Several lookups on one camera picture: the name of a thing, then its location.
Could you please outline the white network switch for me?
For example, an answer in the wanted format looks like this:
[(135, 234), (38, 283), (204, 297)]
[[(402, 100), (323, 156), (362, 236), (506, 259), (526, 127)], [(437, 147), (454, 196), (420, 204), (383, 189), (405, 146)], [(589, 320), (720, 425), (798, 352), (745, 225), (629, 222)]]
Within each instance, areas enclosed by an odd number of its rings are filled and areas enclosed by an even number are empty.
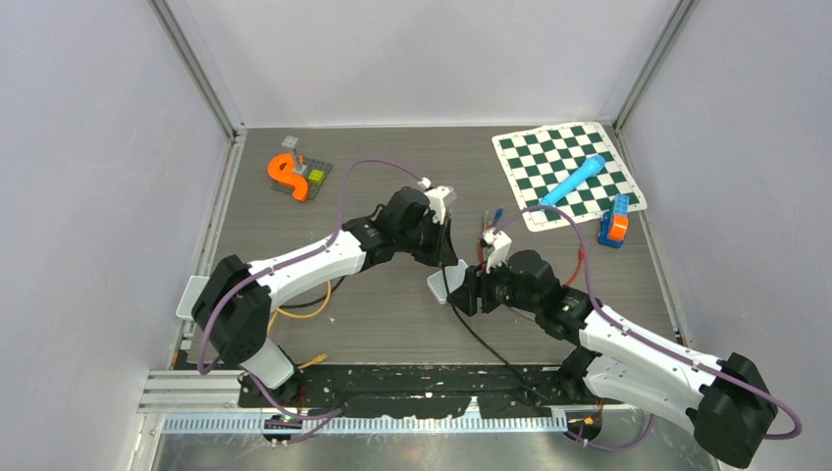
[(427, 278), (427, 286), (438, 304), (446, 304), (451, 292), (460, 288), (468, 264), (460, 259), (456, 265), (443, 267)]

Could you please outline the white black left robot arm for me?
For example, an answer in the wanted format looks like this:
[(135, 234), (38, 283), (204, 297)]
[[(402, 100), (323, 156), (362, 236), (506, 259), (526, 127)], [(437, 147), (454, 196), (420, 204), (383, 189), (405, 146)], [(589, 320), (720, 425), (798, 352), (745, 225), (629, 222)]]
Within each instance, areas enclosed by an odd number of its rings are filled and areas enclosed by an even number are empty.
[(256, 376), (276, 405), (291, 405), (299, 398), (301, 382), (295, 364), (268, 338), (272, 312), (311, 288), (367, 271), (397, 253), (431, 267), (456, 264), (448, 216), (455, 198), (450, 186), (405, 186), (376, 215), (343, 223), (336, 237), (249, 263), (228, 256), (215, 267), (189, 313), (225, 364)]

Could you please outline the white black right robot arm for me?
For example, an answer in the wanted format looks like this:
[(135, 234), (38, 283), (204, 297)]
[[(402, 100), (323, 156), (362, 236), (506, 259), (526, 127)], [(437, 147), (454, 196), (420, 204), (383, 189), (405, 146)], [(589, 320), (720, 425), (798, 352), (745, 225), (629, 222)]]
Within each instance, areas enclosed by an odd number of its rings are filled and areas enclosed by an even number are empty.
[(627, 320), (562, 285), (535, 250), (491, 269), (467, 267), (449, 285), (447, 299), (468, 316), (500, 306), (532, 314), (547, 335), (575, 346), (561, 365), (566, 398), (580, 403), (593, 395), (634, 405), (677, 425), (733, 467), (750, 466), (778, 413), (749, 358), (698, 352)]

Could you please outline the green white chessboard mat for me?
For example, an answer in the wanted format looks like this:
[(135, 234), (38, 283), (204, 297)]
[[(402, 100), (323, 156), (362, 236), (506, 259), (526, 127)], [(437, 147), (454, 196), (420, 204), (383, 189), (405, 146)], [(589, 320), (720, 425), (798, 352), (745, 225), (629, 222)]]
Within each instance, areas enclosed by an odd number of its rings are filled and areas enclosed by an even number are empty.
[(604, 159), (603, 169), (557, 201), (558, 209), (581, 224), (600, 219), (618, 194), (629, 197), (629, 212), (648, 208), (613, 140), (598, 122), (512, 131), (494, 136), (492, 146), (519, 209), (538, 204), (594, 155)]

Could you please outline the grey lego baseplate with bricks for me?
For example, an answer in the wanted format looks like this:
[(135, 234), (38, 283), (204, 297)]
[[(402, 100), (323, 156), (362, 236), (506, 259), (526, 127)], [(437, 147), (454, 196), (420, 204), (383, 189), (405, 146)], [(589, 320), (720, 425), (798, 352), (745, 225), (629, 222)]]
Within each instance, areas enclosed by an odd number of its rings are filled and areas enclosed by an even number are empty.
[(314, 200), (333, 170), (333, 164), (303, 155), (284, 152), (267, 166), (272, 189), (289, 194), (295, 201)]

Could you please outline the light blue toy microphone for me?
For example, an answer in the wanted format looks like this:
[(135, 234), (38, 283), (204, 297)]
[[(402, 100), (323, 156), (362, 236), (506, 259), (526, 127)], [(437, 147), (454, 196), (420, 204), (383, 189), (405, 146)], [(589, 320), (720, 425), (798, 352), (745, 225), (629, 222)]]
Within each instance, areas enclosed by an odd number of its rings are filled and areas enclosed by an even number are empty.
[(553, 190), (544, 196), (540, 205), (553, 206), (573, 191), (579, 184), (590, 177), (597, 175), (605, 166), (605, 159), (595, 154), (585, 159), (584, 163), (563, 182), (559, 183)]

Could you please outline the orange S-shaped toy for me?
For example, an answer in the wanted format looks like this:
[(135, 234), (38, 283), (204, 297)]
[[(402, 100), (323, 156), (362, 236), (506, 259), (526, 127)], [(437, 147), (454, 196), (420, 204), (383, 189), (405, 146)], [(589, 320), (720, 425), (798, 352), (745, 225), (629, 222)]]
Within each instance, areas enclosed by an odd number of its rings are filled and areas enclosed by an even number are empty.
[(296, 164), (292, 154), (276, 155), (267, 166), (267, 174), (274, 183), (287, 187), (291, 196), (298, 202), (305, 202), (309, 195), (309, 182), (303, 172), (297, 173), (300, 165)]

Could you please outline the small grey lego tile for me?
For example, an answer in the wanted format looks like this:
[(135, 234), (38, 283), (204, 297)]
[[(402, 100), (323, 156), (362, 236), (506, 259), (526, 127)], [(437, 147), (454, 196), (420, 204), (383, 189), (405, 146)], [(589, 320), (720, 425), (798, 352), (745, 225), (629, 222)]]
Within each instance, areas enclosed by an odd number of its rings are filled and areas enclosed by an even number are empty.
[(282, 142), (282, 146), (288, 148), (295, 148), (297, 146), (298, 141), (299, 139), (297, 137), (287, 135)]

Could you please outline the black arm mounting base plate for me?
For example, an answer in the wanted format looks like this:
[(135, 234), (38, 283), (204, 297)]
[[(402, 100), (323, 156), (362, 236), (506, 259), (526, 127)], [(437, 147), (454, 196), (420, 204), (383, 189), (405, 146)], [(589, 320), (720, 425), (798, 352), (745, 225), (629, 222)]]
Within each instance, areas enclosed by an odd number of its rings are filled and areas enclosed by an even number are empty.
[(343, 418), (458, 418), (476, 405), (489, 418), (543, 417), (556, 406), (602, 410), (607, 400), (556, 366), (502, 364), (323, 364), (273, 393), (285, 409)]

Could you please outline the aluminium frame rail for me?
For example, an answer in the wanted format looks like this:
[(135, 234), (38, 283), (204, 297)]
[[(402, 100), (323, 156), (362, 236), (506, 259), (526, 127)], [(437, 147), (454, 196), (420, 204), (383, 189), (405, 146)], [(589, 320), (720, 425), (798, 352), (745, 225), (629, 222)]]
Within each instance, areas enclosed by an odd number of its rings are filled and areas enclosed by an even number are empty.
[(695, 408), (713, 376), (701, 368), (674, 366), (652, 378), (621, 362), (596, 360), (578, 368), (522, 365), (511, 373), (487, 364), (324, 364), (297, 373), (277, 390), (262, 393), (248, 374), (220, 369), (151, 373), (139, 400), (142, 411), (196, 412), (210, 409), (271, 409), (298, 414), (338, 409), (345, 416), (440, 418), (459, 416), (482, 402), (495, 414), (531, 415), (547, 406), (593, 406), (598, 402), (653, 407), (677, 399)]

